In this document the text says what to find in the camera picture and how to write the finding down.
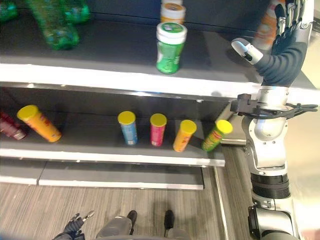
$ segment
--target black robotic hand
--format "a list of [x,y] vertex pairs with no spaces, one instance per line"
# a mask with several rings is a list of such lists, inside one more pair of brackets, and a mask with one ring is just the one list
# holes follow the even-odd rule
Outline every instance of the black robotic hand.
[[85,235],[80,230],[85,221],[95,214],[90,211],[84,218],[79,217],[79,213],[74,215],[64,227],[62,233],[55,236],[53,240],[85,240]]
[[314,0],[286,0],[275,8],[277,35],[271,55],[262,54],[242,38],[231,45],[254,65],[263,77],[263,86],[290,87],[304,63],[314,17]]

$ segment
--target red chip can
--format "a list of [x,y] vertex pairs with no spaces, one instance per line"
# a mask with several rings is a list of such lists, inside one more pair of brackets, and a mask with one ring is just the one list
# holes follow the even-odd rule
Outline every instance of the red chip can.
[[160,147],[164,140],[164,133],[167,124],[167,118],[165,115],[161,113],[153,114],[150,117],[150,141],[151,144],[155,147]]
[[21,140],[26,136],[20,125],[4,112],[0,113],[0,131],[15,140]]

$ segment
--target shelf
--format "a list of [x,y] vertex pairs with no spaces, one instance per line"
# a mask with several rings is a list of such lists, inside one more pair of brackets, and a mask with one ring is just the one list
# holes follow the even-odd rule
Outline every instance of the shelf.
[[48,143],[34,131],[16,141],[1,136],[0,156],[28,159],[47,159],[74,162],[112,162],[132,164],[157,164],[180,166],[220,166],[225,165],[221,147],[206,153],[201,149],[206,125],[196,121],[197,131],[184,152],[175,152],[173,142],[180,120],[168,120],[161,147],[150,144],[150,122],[148,118],[136,120],[138,143],[125,144],[120,125],[115,116],[45,113],[49,119],[60,119],[55,123],[62,128],[62,138],[56,143]]
[[203,190],[200,167],[48,162],[40,186]]
[[0,183],[36,185],[45,165],[45,161],[1,157]]
[[202,168],[1,158],[0,183],[203,190]]
[[[1,85],[236,98],[241,93],[255,94],[262,81],[232,50],[230,40],[238,35],[189,29],[181,69],[164,75],[155,67],[155,26],[95,20],[77,29],[77,47],[54,51],[32,16],[22,14],[2,24]],[[302,72],[290,89],[289,102],[320,102],[319,92]]]

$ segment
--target gray floor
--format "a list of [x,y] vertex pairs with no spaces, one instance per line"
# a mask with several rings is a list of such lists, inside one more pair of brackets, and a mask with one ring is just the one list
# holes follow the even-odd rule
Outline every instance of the gray floor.
[[[218,168],[221,175],[223,205],[228,215],[229,233],[237,239],[247,239],[247,207],[251,203],[249,179],[237,173],[243,152],[239,147],[224,147],[226,168]],[[222,240],[225,238],[219,195],[213,168],[204,168],[205,189],[151,190],[84,187],[0,185],[0,229],[13,237],[49,240],[62,231],[70,217],[95,210],[83,231],[91,240],[112,217],[138,212],[135,234],[162,236],[164,213],[172,209],[178,228],[189,232],[193,240]]]

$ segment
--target pink chip can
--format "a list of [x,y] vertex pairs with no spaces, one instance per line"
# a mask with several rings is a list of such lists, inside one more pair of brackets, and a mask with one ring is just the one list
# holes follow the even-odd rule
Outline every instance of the pink chip can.
[[167,118],[161,113],[155,113],[150,117],[151,144],[160,147],[164,140],[164,133],[167,124]]

